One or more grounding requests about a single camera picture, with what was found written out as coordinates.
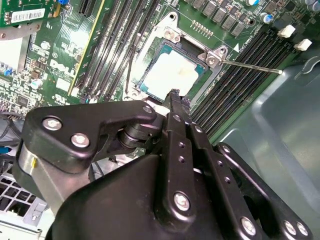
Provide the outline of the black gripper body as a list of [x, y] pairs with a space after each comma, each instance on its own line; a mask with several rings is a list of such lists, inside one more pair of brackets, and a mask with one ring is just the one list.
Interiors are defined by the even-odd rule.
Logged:
[[155, 215], [158, 156], [141, 157], [74, 192], [62, 204], [48, 240], [238, 240], [239, 232], [211, 200], [204, 177], [195, 172], [196, 218], [173, 232]]

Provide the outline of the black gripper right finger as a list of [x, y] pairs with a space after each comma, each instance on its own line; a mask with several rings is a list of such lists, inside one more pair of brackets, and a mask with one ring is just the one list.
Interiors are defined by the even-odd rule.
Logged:
[[181, 99], [192, 143], [198, 217], [186, 240], [312, 240], [303, 220], [228, 145], [211, 145]]

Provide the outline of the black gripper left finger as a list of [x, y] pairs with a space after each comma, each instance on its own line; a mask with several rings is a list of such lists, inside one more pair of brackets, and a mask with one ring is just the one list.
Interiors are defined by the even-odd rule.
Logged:
[[183, 96], [171, 90], [158, 113], [142, 100], [41, 107], [25, 118], [14, 176], [55, 218], [79, 189], [142, 157], [159, 157], [155, 216], [165, 227], [196, 219], [193, 149]]

